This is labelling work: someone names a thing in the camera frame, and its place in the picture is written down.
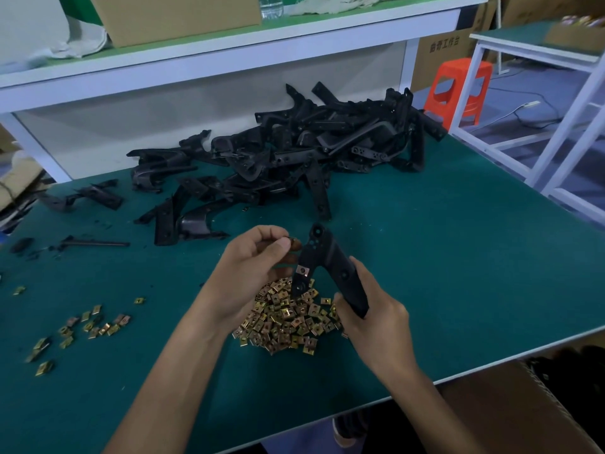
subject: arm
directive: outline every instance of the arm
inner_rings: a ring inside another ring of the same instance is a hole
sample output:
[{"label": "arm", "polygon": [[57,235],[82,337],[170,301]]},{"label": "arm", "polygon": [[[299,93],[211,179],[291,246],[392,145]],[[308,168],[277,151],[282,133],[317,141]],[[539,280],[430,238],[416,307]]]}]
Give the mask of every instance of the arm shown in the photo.
[{"label": "arm", "polygon": [[180,454],[227,335],[244,320],[258,291],[291,275],[300,242],[277,226],[233,239],[178,323],[104,454]]},{"label": "arm", "polygon": [[361,360],[404,411],[427,453],[485,453],[416,364],[408,311],[404,305],[384,292],[360,261],[351,260],[366,291],[370,309],[361,319],[340,293],[334,299],[344,329]]}]

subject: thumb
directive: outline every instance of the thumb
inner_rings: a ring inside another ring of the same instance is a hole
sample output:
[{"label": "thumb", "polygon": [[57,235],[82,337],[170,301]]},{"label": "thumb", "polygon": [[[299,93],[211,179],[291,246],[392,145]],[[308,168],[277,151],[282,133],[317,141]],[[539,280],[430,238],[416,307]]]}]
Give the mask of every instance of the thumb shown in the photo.
[{"label": "thumb", "polygon": [[351,336],[351,333],[355,334],[359,331],[363,320],[357,317],[357,314],[353,312],[351,306],[345,301],[342,294],[336,293],[334,295],[334,305],[337,308],[338,317],[340,317],[344,331],[347,335]]},{"label": "thumb", "polygon": [[290,239],[288,237],[281,237],[269,245],[254,260],[261,265],[261,269],[264,272],[267,272],[285,257],[286,253],[290,251],[290,246]]}]

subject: hand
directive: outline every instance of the hand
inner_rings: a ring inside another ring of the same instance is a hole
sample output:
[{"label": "hand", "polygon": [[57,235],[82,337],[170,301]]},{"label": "hand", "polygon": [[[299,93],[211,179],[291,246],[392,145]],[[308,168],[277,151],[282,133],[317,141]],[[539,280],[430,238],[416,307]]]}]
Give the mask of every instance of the hand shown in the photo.
[{"label": "hand", "polygon": [[254,298],[267,283],[292,275],[291,267],[302,244],[291,240],[278,226],[256,226],[234,238],[202,287],[194,309],[201,309],[208,321],[227,335],[252,310]]},{"label": "hand", "polygon": [[366,291],[369,310],[365,318],[359,318],[343,296],[336,293],[337,314],[361,360],[389,388],[402,377],[413,377],[419,372],[412,348],[409,314],[403,304],[380,287],[360,261],[350,259]]}]

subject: plastic bottle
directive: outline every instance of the plastic bottle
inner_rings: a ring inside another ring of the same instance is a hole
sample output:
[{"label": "plastic bottle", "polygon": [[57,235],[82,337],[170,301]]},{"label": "plastic bottle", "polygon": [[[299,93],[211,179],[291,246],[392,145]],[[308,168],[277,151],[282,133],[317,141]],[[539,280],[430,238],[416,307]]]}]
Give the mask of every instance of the plastic bottle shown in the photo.
[{"label": "plastic bottle", "polygon": [[279,19],[284,14],[283,0],[258,0],[263,20]]}]

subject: orange plastic stool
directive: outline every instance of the orange plastic stool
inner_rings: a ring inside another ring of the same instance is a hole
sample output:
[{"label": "orange plastic stool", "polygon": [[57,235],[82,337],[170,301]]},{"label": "orange plastic stool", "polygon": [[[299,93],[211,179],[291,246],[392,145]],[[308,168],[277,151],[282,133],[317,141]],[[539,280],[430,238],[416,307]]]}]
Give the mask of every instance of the orange plastic stool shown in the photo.
[{"label": "orange plastic stool", "polygon": [[[431,91],[428,93],[427,103],[425,103],[424,109],[441,116],[443,118],[443,127],[448,130],[450,130],[454,112],[456,111],[456,105],[458,104],[458,100],[460,100],[460,94],[462,93],[462,87],[470,65],[471,59],[468,58],[443,62],[441,67],[437,70],[435,81],[433,81]],[[485,94],[488,92],[491,74],[492,65],[489,62],[481,61],[479,70],[477,71],[477,78],[483,78],[481,92],[478,96],[469,96],[468,102],[464,108],[464,113],[462,114],[463,117],[474,115],[475,125],[479,124],[479,116],[483,109]],[[435,89],[441,78],[453,78],[454,83],[446,92],[435,94]]]}]

